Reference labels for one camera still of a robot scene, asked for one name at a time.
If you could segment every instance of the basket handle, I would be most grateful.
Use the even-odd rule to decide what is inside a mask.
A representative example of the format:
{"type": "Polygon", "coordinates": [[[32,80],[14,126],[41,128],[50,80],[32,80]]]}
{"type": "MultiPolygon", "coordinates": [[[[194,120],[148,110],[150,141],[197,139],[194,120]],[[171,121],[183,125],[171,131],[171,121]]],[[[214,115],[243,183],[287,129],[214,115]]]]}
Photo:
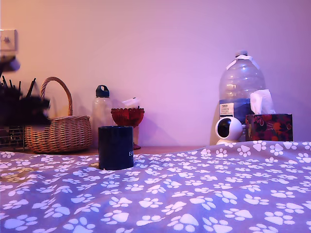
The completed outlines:
{"type": "Polygon", "coordinates": [[[63,87],[63,89],[66,91],[67,94],[67,98],[68,98],[68,103],[69,103],[69,108],[68,108],[68,116],[72,116],[72,98],[71,98],[71,94],[68,90],[68,88],[66,87],[66,85],[64,84],[63,81],[61,81],[59,78],[57,77],[48,77],[42,84],[41,86],[41,91],[40,91],[40,98],[44,99],[45,97],[45,88],[47,87],[47,84],[50,81],[56,81],[59,84],[61,84],[61,86],[63,87]]]}

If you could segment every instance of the tissue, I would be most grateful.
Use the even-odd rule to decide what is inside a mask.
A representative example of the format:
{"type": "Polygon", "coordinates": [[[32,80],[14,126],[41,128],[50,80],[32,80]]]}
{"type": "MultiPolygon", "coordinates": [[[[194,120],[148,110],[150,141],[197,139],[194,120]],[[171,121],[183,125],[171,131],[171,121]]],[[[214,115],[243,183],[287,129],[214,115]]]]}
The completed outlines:
{"type": "Polygon", "coordinates": [[[139,106],[139,99],[137,99],[136,97],[123,101],[122,102],[126,108],[138,108],[139,106]]]}
{"type": "Polygon", "coordinates": [[[251,109],[258,114],[275,114],[271,93],[268,89],[258,90],[251,94],[251,109]]]}

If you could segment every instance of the floral tissue box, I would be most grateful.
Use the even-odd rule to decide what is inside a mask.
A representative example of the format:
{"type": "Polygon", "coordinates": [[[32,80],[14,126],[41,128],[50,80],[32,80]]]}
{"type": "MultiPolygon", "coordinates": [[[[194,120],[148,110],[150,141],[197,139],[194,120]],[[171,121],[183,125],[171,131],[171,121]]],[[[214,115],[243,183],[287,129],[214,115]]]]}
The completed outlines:
{"type": "Polygon", "coordinates": [[[293,141],[292,114],[246,115],[246,141],[293,141]]]}

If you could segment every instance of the wall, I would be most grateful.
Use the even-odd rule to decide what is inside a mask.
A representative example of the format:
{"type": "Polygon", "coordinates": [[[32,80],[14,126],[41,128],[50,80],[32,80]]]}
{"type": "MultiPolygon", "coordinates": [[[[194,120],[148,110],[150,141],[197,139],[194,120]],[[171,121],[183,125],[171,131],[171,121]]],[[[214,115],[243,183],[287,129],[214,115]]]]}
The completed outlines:
{"type": "MultiPolygon", "coordinates": [[[[145,108],[143,146],[215,143],[218,84],[237,50],[260,65],[276,111],[293,113],[294,139],[310,140],[309,0],[2,0],[1,28],[17,29],[21,68],[7,78],[27,89],[61,78],[75,115],[90,115],[95,89],[115,106],[145,108]]],[[[51,116],[67,98],[52,83],[51,116]]]]}

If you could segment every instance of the bedsheet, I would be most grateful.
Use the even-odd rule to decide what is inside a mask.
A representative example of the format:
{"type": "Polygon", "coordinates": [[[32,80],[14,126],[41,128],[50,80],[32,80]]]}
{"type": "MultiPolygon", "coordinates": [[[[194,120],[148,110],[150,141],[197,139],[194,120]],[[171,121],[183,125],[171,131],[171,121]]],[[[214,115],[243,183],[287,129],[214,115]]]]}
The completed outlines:
{"type": "Polygon", "coordinates": [[[32,233],[311,230],[311,143],[254,141],[98,156],[1,152],[0,231],[32,233]]]}

